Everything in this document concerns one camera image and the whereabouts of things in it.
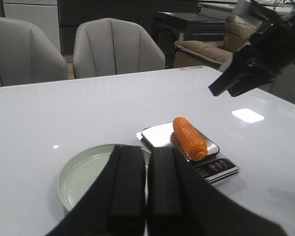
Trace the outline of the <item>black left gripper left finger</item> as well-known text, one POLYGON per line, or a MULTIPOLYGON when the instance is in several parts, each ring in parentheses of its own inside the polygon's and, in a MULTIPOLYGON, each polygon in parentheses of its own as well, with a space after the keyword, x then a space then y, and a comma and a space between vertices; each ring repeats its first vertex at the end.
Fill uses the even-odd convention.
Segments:
POLYGON ((138 146, 115 146, 104 169, 50 236, 142 236, 146 166, 138 146))

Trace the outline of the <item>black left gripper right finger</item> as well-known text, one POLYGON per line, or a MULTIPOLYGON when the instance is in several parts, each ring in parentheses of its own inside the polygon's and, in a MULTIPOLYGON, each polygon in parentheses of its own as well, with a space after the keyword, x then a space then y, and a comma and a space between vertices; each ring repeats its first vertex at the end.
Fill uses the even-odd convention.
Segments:
POLYGON ((176 148, 158 147, 148 166, 150 236, 284 236, 278 225, 207 183, 176 148))

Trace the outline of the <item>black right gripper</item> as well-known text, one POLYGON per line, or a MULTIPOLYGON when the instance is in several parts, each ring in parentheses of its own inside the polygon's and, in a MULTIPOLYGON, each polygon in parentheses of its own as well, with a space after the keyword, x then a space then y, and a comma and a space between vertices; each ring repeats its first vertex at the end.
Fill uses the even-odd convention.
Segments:
POLYGON ((213 96, 226 90, 237 97, 273 83, 281 70, 295 62, 295 11, 281 17, 255 0, 239 0, 234 12, 251 24, 261 22, 248 43, 208 88, 213 96))

